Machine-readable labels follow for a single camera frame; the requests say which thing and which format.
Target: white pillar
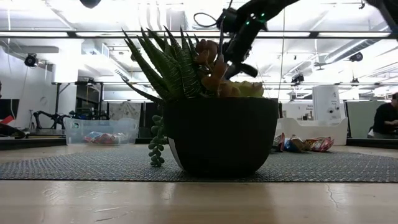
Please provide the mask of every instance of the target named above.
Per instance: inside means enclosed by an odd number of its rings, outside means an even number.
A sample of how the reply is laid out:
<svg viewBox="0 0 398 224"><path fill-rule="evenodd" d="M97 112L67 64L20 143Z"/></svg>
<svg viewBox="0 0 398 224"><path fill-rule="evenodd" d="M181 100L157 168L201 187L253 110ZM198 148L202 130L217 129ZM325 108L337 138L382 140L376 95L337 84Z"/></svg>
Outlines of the white pillar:
<svg viewBox="0 0 398 224"><path fill-rule="evenodd" d="M55 83L68 83L78 80L78 71L81 67L81 43L83 40L70 40L60 49L59 57L53 66ZM58 113L68 114L76 107L76 86L70 85L59 96Z"/></svg>
<svg viewBox="0 0 398 224"><path fill-rule="evenodd" d="M314 119L328 121L341 119L338 86L316 86L312 88Z"/></svg>

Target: plastic storage container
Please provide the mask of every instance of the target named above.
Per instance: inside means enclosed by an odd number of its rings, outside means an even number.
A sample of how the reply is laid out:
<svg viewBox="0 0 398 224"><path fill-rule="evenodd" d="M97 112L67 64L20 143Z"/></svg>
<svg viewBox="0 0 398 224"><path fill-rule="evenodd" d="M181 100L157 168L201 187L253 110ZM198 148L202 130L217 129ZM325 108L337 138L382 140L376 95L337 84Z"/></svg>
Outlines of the plastic storage container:
<svg viewBox="0 0 398 224"><path fill-rule="evenodd" d="M138 123L135 119L92 121L65 118L67 144L118 145L135 143Z"/></svg>

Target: wooden table surface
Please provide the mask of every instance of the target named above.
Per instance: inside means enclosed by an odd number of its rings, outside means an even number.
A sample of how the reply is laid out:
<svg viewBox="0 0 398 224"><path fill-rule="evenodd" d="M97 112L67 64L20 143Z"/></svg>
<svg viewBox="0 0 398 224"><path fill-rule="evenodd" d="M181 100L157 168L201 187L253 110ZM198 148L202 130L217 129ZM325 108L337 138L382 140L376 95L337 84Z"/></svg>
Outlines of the wooden table surface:
<svg viewBox="0 0 398 224"><path fill-rule="evenodd" d="M83 150L90 149L0 151L0 162ZM385 149L333 150L398 156ZM2 180L0 223L396 224L398 185Z"/></svg>

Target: black plant pot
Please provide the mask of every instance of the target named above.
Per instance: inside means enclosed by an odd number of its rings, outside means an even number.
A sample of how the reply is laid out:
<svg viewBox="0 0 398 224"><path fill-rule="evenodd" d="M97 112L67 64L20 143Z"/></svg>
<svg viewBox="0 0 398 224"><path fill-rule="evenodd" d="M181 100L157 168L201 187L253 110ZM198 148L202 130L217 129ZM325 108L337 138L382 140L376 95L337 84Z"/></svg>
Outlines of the black plant pot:
<svg viewBox="0 0 398 224"><path fill-rule="evenodd" d="M265 98L199 98L164 107L177 164L199 177L245 177L267 160L278 103Z"/></svg>

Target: potted plant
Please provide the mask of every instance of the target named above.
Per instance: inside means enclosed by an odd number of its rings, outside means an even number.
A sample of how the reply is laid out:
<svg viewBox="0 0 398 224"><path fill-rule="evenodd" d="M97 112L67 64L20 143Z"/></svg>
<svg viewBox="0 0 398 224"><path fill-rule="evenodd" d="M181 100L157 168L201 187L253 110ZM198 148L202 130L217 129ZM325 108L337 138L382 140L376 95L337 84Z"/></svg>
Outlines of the potted plant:
<svg viewBox="0 0 398 224"><path fill-rule="evenodd" d="M262 83L225 80L221 44L196 36L193 44L182 30L181 45L167 28L163 38L141 32L137 39L155 69L126 33L125 41L159 97L122 79L162 110L163 116L153 117L157 135L149 144L150 164L165 162L161 152L169 143L178 165L193 175L242 177L258 170L269 155L278 118L278 104L262 97Z"/></svg>

